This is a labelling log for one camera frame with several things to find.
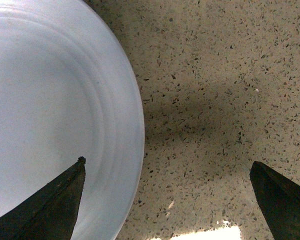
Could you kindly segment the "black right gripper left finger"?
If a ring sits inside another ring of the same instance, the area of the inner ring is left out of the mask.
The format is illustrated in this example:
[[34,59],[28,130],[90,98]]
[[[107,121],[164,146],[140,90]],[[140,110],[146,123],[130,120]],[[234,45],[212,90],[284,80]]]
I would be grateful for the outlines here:
[[0,217],[0,240],[69,240],[76,225],[86,179],[78,161]]

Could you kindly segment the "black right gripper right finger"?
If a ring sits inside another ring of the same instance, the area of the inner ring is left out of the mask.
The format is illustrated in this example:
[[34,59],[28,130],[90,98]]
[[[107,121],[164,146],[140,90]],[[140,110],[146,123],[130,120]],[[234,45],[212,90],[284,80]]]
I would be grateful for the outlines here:
[[254,161],[250,181],[275,240],[300,240],[300,185],[260,161]]

